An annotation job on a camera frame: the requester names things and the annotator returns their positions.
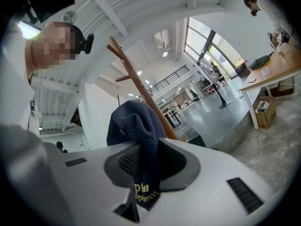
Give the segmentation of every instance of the man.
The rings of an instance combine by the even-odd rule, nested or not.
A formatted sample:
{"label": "man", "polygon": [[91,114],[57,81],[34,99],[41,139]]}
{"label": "man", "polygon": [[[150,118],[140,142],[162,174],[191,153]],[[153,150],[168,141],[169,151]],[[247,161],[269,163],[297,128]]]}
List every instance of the man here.
{"label": "man", "polygon": [[271,22],[273,23],[273,34],[271,37],[271,44],[277,47],[277,37],[281,33],[281,28],[291,36],[289,42],[300,46],[300,41],[297,32],[287,21],[285,14],[275,5],[271,0],[244,0],[245,5],[252,11],[264,11]]}
{"label": "man", "polygon": [[218,81],[223,84],[223,87],[227,86],[228,83],[225,81],[225,77],[223,77],[223,75],[222,75],[220,69],[217,67],[217,65],[215,65],[214,62],[211,62],[210,64],[213,67],[213,70],[211,71],[211,73],[217,73],[220,78]]}
{"label": "man", "polygon": [[56,143],[56,147],[57,147],[58,151],[60,152],[60,154],[62,154],[62,153],[68,153],[67,150],[63,150],[63,144],[62,144],[62,142],[58,141]]}
{"label": "man", "polygon": [[81,31],[67,23],[49,23],[26,40],[17,25],[8,28],[0,45],[0,124],[20,125],[39,136],[39,117],[30,76],[38,69],[74,59],[83,43]]}

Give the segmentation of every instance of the gray floor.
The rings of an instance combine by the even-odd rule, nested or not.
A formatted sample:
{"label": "gray floor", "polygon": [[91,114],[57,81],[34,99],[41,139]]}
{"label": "gray floor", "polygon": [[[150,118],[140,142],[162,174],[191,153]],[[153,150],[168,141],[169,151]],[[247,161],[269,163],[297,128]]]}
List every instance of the gray floor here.
{"label": "gray floor", "polygon": [[[221,100],[216,92],[189,105],[182,112],[184,123],[175,130],[177,136],[182,138],[185,130],[192,128],[188,132],[188,139],[190,136],[199,134],[203,138],[206,147],[211,148],[222,140],[240,123],[248,112],[246,101],[243,98],[238,98],[241,95],[238,89],[244,80],[235,78],[229,81],[228,86],[219,89],[225,100],[232,100],[232,103],[223,109],[218,107]],[[249,96],[252,102],[255,101],[258,94],[259,90],[251,91]]]}
{"label": "gray floor", "polygon": [[[294,78],[301,85],[301,74]],[[284,187],[301,156],[301,87],[276,100],[276,119],[269,129],[251,130],[247,139],[230,153],[262,176],[275,192]]]}

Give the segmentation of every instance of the white table leg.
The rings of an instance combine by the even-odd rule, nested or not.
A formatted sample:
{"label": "white table leg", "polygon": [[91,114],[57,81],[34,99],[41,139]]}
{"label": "white table leg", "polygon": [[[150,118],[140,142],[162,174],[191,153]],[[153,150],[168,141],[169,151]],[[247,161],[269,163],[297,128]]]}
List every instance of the white table leg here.
{"label": "white table leg", "polygon": [[271,91],[270,91],[270,89],[269,89],[269,86],[267,85],[265,88],[266,88],[267,91],[268,91],[268,95],[269,95],[269,96],[272,96]]}
{"label": "white table leg", "polygon": [[250,101],[250,98],[249,98],[248,94],[246,92],[242,92],[242,93],[243,93],[243,96],[244,96],[244,98],[246,100],[246,103],[247,103],[247,105],[249,107],[249,111],[251,113],[251,117],[252,117],[252,120],[253,120],[254,128],[255,128],[255,130],[257,130],[258,129],[258,123],[257,123],[257,119],[256,119],[256,115],[255,115],[255,111],[254,111],[253,105],[252,105],[252,103]]}

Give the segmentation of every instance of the dark blue cloth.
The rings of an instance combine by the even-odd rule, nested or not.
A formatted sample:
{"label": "dark blue cloth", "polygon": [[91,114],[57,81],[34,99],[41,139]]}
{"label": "dark blue cloth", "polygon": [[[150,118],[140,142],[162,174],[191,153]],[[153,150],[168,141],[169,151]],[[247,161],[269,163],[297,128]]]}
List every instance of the dark blue cloth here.
{"label": "dark blue cloth", "polygon": [[155,111],[145,102],[129,100],[111,115],[107,145],[137,140],[141,143],[140,166],[134,178],[136,202],[149,210],[158,199],[158,141],[166,137]]}

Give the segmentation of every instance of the wooden coat rack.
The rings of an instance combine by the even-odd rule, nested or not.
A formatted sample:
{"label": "wooden coat rack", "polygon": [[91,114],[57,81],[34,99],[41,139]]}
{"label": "wooden coat rack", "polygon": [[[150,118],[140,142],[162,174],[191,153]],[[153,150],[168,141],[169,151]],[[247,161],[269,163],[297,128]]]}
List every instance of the wooden coat rack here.
{"label": "wooden coat rack", "polygon": [[[139,76],[137,75],[136,71],[133,69],[133,66],[131,65],[130,61],[128,60],[128,58],[126,57],[124,52],[122,51],[121,46],[116,42],[116,40],[112,36],[110,37],[110,42],[111,42],[112,46],[108,45],[107,48],[113,54],[115,54],[118,58],[120,58],[122,64],[124,65],[125,69],[128,72],[128,75],[123,76],[121,78],[118,78],[115,81],[120,82],[120,81],[125,81],[125,80],[128,80],[128,79],[132,79],[135,86],[139,90],[141,96],[143,97],[144,101],[151,108],[153,108],[153,110],[158,115],[158,117],[159,117],[159,119],[160,119],[160,121],[161,121],[161,123],[164,127],[165,134],[166,134],[167,138],[173,139],[173,140],[178,140],[178,137],[176,136],[175,132],[173,131],[171,125],[168,123],[167,119],[164,117],[164,115],[160,111],[159,107],[157,106],[157,104],[153,100],[152,96],[150,95],[148,90],[145,88],[145,86],[141,82],[141,80],[140,80]],[[186,135],[183,135],[183,140],[187,141]]]}

